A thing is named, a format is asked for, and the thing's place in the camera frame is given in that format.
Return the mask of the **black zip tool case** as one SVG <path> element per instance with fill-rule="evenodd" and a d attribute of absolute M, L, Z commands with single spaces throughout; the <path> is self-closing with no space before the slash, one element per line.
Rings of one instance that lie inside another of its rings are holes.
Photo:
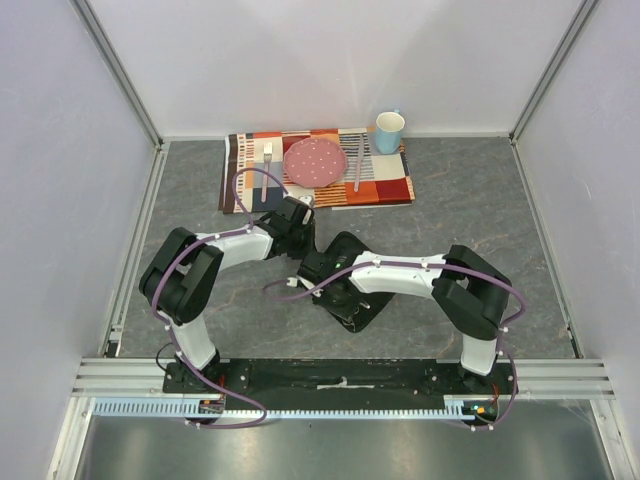
<path fill-rule="evenodd" d="M 341 253 L 354 252 L 358 255 L 368 251 L 369 248 L 361 242 L 355 235 L 342 231 L 336 235 L 324 252 Z M 394 297 L 393 293 L 377 292 L 362 293 L 357 288 L 355 295 L 312 295 L 312 302 L 333 316 L 347 331 L 358 333 L 366 328 L 369 323 L 388 305 Z M 353 305 L 359 301 L 366 301 L 370 305 L 370 317 L 366 323 L 354 324 L 350 321 L 349 316 L 352 312 Z"/>

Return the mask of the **silver straight scissors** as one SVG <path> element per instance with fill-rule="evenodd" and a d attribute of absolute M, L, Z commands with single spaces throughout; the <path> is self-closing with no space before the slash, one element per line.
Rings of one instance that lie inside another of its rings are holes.
<path fill-rule="evenodd" d="M 366 323 L 370 317 L 370 305 L 366 301 L 359 301 L 353 305 L 349 319 L 354 324 Z"/>

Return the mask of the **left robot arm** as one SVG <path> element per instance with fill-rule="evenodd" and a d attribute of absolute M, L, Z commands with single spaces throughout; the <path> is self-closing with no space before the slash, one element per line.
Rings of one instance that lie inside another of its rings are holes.
<path fill-rule="evenodd" d="M 236 229 L 196 234 L 173 229 L 143 273 L 139 290 L 165 324 L 177 356 L 188 365 L 185 382 L 208 393 L 219 382 L 219 358 L 203 311 L 218 274 L 230 267 L 287 256 L 301 260 L 315 247 L 314 210 L 286 196 L 272 212 Z"/>

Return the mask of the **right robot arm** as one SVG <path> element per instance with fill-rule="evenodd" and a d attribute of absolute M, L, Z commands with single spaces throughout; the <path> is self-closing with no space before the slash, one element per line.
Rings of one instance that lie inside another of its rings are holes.
<path fill-rule="evenodd" d="M 493 383 L 511 283 L 469 248 L 454 245 L 443 255 L 399 257 L 332 247 L 309 253 L 297 277 L 313 303 L 352 333 L 368 326 L 396 295 L 434 301 L 463 337 L 460 386 L 477 394 Z"/>

